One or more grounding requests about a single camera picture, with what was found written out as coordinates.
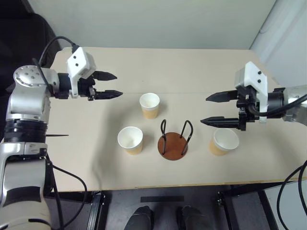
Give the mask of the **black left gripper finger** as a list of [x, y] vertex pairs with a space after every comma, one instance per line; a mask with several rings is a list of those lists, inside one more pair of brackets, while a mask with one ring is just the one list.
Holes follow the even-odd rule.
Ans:
[[95, 100], [110, 100], [113, 98], [120, 97], [123, 92], [116, 90], [105, 90], [105, 91], [95, 91], [94, 99]]
[[95, 71], [93, 73], [93, 79], [96, 79], [98, 81], [111, 81], [117, 79], [117, 77], [109, 72]]

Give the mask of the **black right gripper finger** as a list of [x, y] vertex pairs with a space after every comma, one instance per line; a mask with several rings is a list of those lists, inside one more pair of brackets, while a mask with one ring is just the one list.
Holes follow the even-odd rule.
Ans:
[[231, 100], [237, 100], [238, 91], [223, 91], [223, 92], [216, 92], [206, 98], [206, 101], [216, 102], [216, 103], [223, 103], [229, 102]]
[[225, 118], [223, 116], [213, 116], [201, 120], [201, 123], [217, 128], [239, 128], [238, 118]]

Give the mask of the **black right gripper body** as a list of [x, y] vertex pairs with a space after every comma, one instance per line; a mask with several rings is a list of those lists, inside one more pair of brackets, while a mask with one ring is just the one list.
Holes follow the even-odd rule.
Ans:
[[248, 109], [250, 104], [257, 108], [256, 99], [256, 90], [254, 88], [251, 86], [238, 86], [236, 106], [239, 109], [239, 122], [237, 129], [246, 131], [247, 122], [259, 120], [259, 116], [252, 114]]

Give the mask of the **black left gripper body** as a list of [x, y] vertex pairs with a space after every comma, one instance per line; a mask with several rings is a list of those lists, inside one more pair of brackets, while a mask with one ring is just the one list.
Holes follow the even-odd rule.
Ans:
[[95, 99], [96, 89], [94, 88], [95, 80], [94, 75], [90, 75], [88, 78], [80, 78], [78, 80], [78, 95], [81, 97], [87, 97], [89, 101]]

